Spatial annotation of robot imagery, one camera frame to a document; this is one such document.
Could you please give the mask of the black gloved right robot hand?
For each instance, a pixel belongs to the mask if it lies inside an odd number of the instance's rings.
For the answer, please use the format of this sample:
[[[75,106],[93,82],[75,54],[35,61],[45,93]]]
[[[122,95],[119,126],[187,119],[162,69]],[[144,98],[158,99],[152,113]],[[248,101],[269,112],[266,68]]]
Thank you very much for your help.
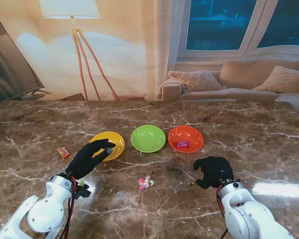
[[[232,167],[224,157],[208,156],[198,159],[193,164],[193,169],[201,169],[203,173],[202,179],[197,179],[196,184],[203,188],[218,188],[223,181],[234,180]]]

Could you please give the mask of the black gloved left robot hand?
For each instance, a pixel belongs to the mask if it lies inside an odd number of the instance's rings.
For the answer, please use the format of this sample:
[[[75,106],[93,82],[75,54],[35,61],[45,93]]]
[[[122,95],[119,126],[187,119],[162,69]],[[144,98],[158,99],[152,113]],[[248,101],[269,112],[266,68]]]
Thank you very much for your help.
[[[98,164],[105,160],[116,145],[107,138],[96,140],[85,145],[78,151],[74,159],[68,165],[65,174],[79,180],[88,175]]]

